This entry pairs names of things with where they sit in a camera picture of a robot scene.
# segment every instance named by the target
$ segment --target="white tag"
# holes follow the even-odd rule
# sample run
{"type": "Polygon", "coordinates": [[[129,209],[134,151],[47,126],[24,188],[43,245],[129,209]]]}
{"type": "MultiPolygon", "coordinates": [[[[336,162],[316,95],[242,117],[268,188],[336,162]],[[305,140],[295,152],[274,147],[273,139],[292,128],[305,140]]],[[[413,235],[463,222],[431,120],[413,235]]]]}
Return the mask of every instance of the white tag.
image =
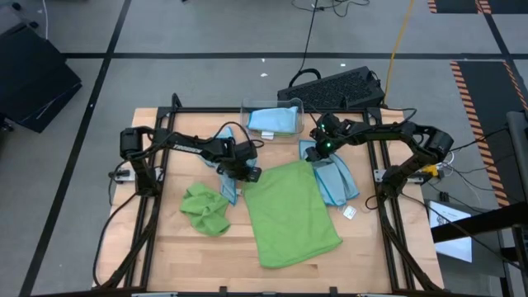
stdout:
{"type": "Polygon", "coordinates": [[[349,206],[346,207],[345,211],[343,211],[343,215],[347,219],[352,219],[354,217],[354,215],[356,215],[356,212],[357,212],[357,210],[349,205],[349,206]]]}
{"type": "Polygon", "coordinates": [[[262,138],[273,140],[273,134],[274,134],[273,132],[262,131],[262,138]]]}

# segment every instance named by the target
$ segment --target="green cloth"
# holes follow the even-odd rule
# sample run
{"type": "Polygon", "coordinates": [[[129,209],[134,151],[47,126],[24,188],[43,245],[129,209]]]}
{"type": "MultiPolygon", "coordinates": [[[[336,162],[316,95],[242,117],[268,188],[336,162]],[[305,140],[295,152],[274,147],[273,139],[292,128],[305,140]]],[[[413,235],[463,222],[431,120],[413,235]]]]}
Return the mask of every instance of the green cloth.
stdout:
{"type": "Polygon", "coordinates": [[[246,183],[244,197],[263,267],[293,265],[342,242],[304,160],[264,171],[257,183],[246,183]]]}
{"type": "Polygon", "coordinates": [[[202,183],[194,183],[187,189],[180,205],[180,211],[191,220],[196,231],[219,236],[229,229],[229,221],[224,217],[229,201],[218,192],[202,183]]]}

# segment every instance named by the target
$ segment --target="concrete floor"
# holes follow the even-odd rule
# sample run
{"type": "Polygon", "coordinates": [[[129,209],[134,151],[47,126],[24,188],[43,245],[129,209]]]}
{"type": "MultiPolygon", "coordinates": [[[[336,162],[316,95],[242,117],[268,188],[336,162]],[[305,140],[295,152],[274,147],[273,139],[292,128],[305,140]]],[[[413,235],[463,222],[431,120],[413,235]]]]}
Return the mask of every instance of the concrete floor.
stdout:
{"type": "MultiPolygon", "coordinates": [[[[41,1],[21,1],[24,13],[44,25],[41,1]]],[[[49,40],[63,53],[105,53],[124,0],[46,2],[49,40]]],[[[309,7],[309,0],[298,0],[309,7]]],[[[348,16],[332,12],[315,17],[312,52],[390,53],[407,0],[372,0],[351,6],[348,16]]],[[[289,1],[132,0],[115,48],[121,53],[302,52],[310,13],[289,1]]],[[[528,16],[493,16],[512,53],[528,53],[528,16]]],[[[500,54],[483,15],[431,14],[417,1],[400,45],[403,53],[500,54]]],[[[0,295],[18,295],[35,252],[55,193],[63,176],[79,125],[94,108],[86,138],[68,185],[62,210],[45,254],[33,294],[90,288],[92,259],[101,227],[108,217],[106,174],[120,161],[118,134],[130,125],[135,108],[168,105],[177,92],[184,106],[239,106],[245,97],[275,100],[287,86],[300,59],[113,59],[95,106],[89,106],[102,59],[69,59],[83,88],[52,124],[36,134],[16,127],[0,151],[0,295]]],[[[308,59],[323,76],[368,66],[382,82],[387,59],[308,59]]],[[[516,61],[528,79],[528,61],[516,61]]],[[[391,107],[414,106],[413,120],[449,132],[455,145],[474,139],[448,59],[397,60],[388,98],[391,107]]],[[[456,155],[455,167],[482,167],[476,147],[456,155]]],[[[485,172],[468,178],[490,187],[485,172]]],[[[479,198],[456,176],[438,187],[470,205],[497,207],[489,192],[479,198]]],[[[424,187],[424,196],[437,192],[424,187]]],[[[460,273],[456,263],[441,262],[446,287],[460,293],[500,295],[497,279],[460,273]]]]}

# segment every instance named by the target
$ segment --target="light blue cloth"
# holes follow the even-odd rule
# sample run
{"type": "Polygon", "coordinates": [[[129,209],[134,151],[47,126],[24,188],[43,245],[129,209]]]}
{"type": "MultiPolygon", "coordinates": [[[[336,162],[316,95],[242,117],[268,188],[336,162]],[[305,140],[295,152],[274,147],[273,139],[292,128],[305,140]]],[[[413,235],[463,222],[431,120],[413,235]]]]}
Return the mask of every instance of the light blue cloth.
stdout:
{"type": "MultiPolygon", "coordinates": [[[[221,139],[226,139],[229,137],[233,137],[233,131],[231,130],[230,127],[225,127],[222,130],[222,132],[220,132],[218,136],[216,136],[216,138],[221,138],[221,139]]],[[[218,163],[212,163],[211,161],[206,161],[202,157],[199,157],[199,158],[202,161],[204,161],[205,165],[212,167],[214,169],[216,169],[219,165],[218,163]]],[[[256,159],[251,159],[251,160],[246,161],[246,164],[251,167],[254,167],[256,163],[257,163],[256,159]]],[[[220,176],[220,183],[221,183],[220,194],[224,196],[225,198],[227,198],[232,205],[237,204],[237,199],[238,199],[237,182],[234,180],[234,178],[230,178],[224,173],[220,176]]]]}
{"type": "MultiPolygon", "coordinates": [[[[300,140],[299,157],[302,160],[306,159],[308,157],[306,149],[314,146],[315,141],[300,140]]],[[[345,205],[347,200],[356,198],[360,194],[347,165],[335,153],[329,158],[312,162],[312,167],[326,205],[345,205]]]]}
{"type": "Polygon", "coordinates": [[[297,106],[290,108],[266,108],[249,114],[247,127],[251,130],[295,133],[297,127],[297,106]]]}

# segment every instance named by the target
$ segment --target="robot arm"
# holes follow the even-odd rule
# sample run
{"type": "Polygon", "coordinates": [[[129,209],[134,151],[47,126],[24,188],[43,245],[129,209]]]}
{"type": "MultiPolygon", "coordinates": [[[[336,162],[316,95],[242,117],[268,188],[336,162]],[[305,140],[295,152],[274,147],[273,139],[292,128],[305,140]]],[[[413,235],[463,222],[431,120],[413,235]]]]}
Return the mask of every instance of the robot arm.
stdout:
{"type": "Polygon", "coordinates": [[[244,182],[257,182],[261,174],[258,167],[249,167],[247,160],[257,157],[257,147],[251,141],[236,144],[233,138],[200,139],[197,136],[170,132],[167,129],[152,129],[141,126],[127,128],[120,133],[120,156],[130,161],[137,175],[137,192],[143,196],[159,193],[159,183],[153,167],[149,167],[146,157],[159,149],[174,149],[200,155],[206,161],[219,163],[218,174],[226,174],[244,182]],[[143,135],[149,135],[152,144],[143,150],[143,135]]]}
{"type": "Polygon", "coordinates": [[[449,153],[453,139],[435,127],[416,125],[409,121],[397,124],[371,126],[353,120],[340,121],[333,114],[324,114],[317,120],[317,127],[310,131],[315,139],[314,148],[307,148],[309,162],[328,158],[345,144],[360,145],[370,140],[401,140],[412,151],[412,156],[399,166],[392,166],[383,175],[379,193],[383,199],[397,197],[407,178],[426,165],[442,162],[449,153]],[[414,135],[427,137],[420,145],[414,135]]]}

